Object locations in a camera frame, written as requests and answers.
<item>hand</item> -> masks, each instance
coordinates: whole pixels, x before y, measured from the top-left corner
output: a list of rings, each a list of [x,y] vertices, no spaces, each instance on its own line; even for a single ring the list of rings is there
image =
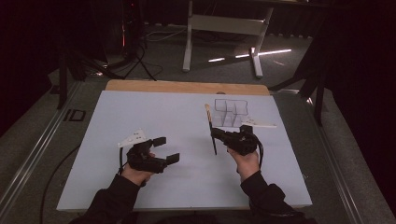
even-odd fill
[[[141,186],[144,181],[148,182],[154,173],[147,171],[138,171],[136,169],[131,168],[131,166],[126,163],[121,175],[128,180],[132,181],[137,186]]]
[[[236,161],[237,171],[241,175],[241,182],[260,170],[259,154],[257,151],[249,153],[246,156],[240,155],[231,148],[227,148],[227,151]]]

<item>pencil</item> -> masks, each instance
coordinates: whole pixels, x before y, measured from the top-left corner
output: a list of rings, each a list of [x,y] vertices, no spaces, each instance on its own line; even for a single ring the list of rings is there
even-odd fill
[[[210,106],[208,104],[205,104],[205,108],[206,108],[207,120],[209,121],[210,133],[212,133],[212,117],[210,116]],[[214,137],[212,137],[212,143],[213,143],[213,148],[215,149],[215,155],[218,155],[218,150],[216,149],[216,143]]]

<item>white board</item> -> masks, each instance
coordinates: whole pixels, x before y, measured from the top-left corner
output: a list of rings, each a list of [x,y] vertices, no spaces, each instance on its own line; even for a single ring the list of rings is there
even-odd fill
[[[248,209],[236,164],[216,140],[215,156],[205,111],[216,99],[247,101],[248,115],[276,128],[254,128],[264,147],[262,174],[276,183],[291,206],[311,205],[300,167],[272,96],[103,91],[67,179],[58,210],[86,210],[99,189],[109,186],[119,168],[117,143],[138,129],[158,158],[180,153],[180,161],[154,175],[138,194],[134,210]],[[238,132],[238,128],[227,131]]]

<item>person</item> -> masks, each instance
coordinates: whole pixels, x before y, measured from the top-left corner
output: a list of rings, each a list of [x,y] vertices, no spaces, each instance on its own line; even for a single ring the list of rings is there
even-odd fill
[[[257,151],[241,156],[228,148],[241,177],[241,188],[249,197],[250,210],[259,216],[260,223],[271,224],[317,224],[284,202],[285,194],[275,184],[267,185],[260,166]],[[70,224],[117,223],[134,208],[142,183],[149,181],[154,173],[137,171],[127,163],[120,175],[116,175],[108,189],[95,194],[87,212],[73,219]]]

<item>cable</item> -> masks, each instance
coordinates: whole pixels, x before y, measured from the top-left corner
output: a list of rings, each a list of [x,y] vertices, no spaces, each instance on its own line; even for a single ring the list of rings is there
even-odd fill
[[[212,38],[210,37],[206,37],[206,36],[199,36],[198,34],[209,34]],[[216,43],[219,41],[226,41],[226,42],[235,42],[235,41],[243,41],[245,40],[248,36],[247,35],[241,35],[241,34],[234,34],[233,37],[231,38],[224,38],[222,37],[222,35],[224,35],[221,32],[213,32],[213,31],[197,31],[195,32],[192,36],[194,38],[198,38],[201,39],[205,42],[209,42],[209,43]]]
[[[157,81],[157,79],[155,79],[155,77],[150,73],[150,71],[147,69],[147,67],[145,66],[144,63],[142,63],[142,61],[140,60],[140,64],[142,64],[143,68],[146,70],[146,73],[148,74],[149,77],[151,77],[154,81]]]
[[[160,66],[160,65],[158,65],[158,64],[153,64],[153,63],[145,63],[145,62],[142,62],[142,63],[144,63],[144,64],[147,64],[147,65],[151,65],[151,66],[156,66],[156,67],[159,67],[159,68],[160,68],[160,71],[159,71],[159,72],[157,72],[157,73],[153,74],[153,76],[154,76],[154,77],[155,77],[155,76],[157,76],[158,74],[160,74],[160,73],[163,71],[163,67],[162,67],[162,66]]]
[[[216,2],[216,0],[213,0],[213,1],[207,6],[207,8],[205,9],[203,15],[206,15],[206,12],[210,9],[210,7],[212,7],[212,4],[214,4],[214,3],[215,3],[215,6],[213,7],[213,10],[212,10],[212,16],[213,16],[213,13],[215,13],[216,5],[218,4],[218,3]]]
[[[246,133],[247,135],[251,136],[252,138],[254,138],[254,140],[256,141],[256,144],[259,146],[259,153],[260,153],[260,161],[259,161],[259,166],[260,169],[262,168],[262,157],[264,154],[264,148],[262,146],[262,142],[259,140],[259,138],[256,136],[256,134],[254,133]]]
[[[119,175],[121,175],[121,173],[123,171],[123,169],[122,169],[122,167],[123,167],[123,165],[122,165],[122,150],[123,150],[123,147],[120,147],[120,169],[119,169]]]
[[[143,57],[145,56],[145,49],[143,47],[141,47],[141,49],[143,50],[142,53],[142,57],[139,58],[139,56],[137,56],[136,54],[136,58],[138,59],[137,63],[126,73],[126,75],[124,76],[124,79],[127,78],[129,76],[129,74],[140,64],[140,62],[142,62]]]
[[[124,79],[124,77],[118,76],[112,72],[110,72],[109,70],[105,69],[104,67],[102,67],[101,65],[99,65],[98,63],[96,63],[93,59],[88,58],[87,56],[85,56],[84,54],[82,54],[79,51],[73,51],[73,56],[79,60],[80,62],[84,62],[86,65],[88,65],[91,68],[94,68],[96,70],[98,70],[99,72],[101,72],[103,75],[110,77],[110,78],[114,78],[114,79]]]
[[[150,41],[150,42],[157,42],[157,41],[165,40],[165,39],[167,39],[167,38],[169,38],[169,37],[171,37],[171,36],[181,34],[181,33],[183,33],[183,32],[186,31],[186,30],[187,30],[187,29],[183,29],[183,30],[177,31],[177,32],[152,32],[152,33],[146,35],[146,37],[148,37],[149,35],[153,35],[153,34],[166,34],[166,33],[172,33],[171,35],[168,35],[168,36],[163,37],[163,38],[160,38],[160,39],[155,39],[155,40],[154,40],[154,39],[148,39],[148,41]]]
[[[108,66],[106,66],[106,68],[109,69],[110,71],[112,71],[113,73],[117,74],[117,73],[122,72],[125,69],[129,68],[134,63],[135,63],[134,61],[130,61],[130,62],[128,62],[128,64],[124,65],[122,68],[118,67],[119,70],[117,70],[117,71],[113,71],[113,69],[115,69],[115,68],[109,68]]]
[[[52,178],[55,176],[55,173],[58,171],[58,169],[61,167],[61,165],[64,163],[64,161],[66,161],[66,159],[71,156],[75,151],[77,151],[77,149],[79,149],[79,147],[81,146],[81,144],[79,144],[78,146],[76,146],[73,150],[71,150],[62,160],[61,162],[59,162],[59,164],[56,166],[55,170],[52,172],[49,181],[47,182],[46,187],[44,188],[44,193],[43,193],[43,197],[41,198],[41,205],[40,205],[40,224],[43,224],[43,216],[44,216],[44,204],[46,201],[46,196],[47,196],[47,190],[50,186],[50,182],[52,180]]]
[[[218,3],[215,2],[215,5],[213,6],[213,10],[212,10],[212,16],[215,14],[215,9],[216,9],[217,6],[218,6]]]

